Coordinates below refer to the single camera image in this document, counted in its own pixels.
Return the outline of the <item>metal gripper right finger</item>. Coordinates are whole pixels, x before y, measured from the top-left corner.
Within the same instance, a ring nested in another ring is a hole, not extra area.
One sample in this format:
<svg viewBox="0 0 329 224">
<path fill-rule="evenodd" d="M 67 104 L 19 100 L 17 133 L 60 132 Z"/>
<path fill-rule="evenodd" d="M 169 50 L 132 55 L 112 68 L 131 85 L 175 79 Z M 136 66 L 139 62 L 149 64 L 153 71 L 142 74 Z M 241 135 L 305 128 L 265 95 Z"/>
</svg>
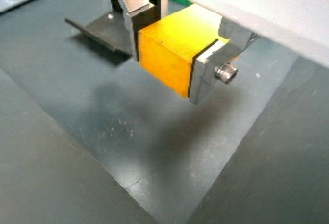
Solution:
<svg viewBox="0 0 329 224">
<path fill-rule="evenodd" d="M 221 19 L 215 39 L 193 58 L 187 99 L 198 104 L 217 81 L 230 84 L 238 74 L 231 61 L 257 40 L 257 34 L 227 18 Z"/>
</svg>

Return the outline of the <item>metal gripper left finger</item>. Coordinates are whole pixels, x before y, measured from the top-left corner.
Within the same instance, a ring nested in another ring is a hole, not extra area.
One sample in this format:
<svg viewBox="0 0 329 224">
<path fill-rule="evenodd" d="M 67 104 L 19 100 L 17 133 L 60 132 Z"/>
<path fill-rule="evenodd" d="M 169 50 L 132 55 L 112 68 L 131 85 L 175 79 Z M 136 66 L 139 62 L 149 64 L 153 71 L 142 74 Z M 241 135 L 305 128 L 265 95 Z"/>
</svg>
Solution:
<svg viewBox="0 0 329 224">
<path fill-rule="evenodd" d="M 111 0 L 122 13 L 128 31 L 134 59 L 139 59 L 138 32 L 161 19 L 159 8 L 149 0 Z"/>
</svg>

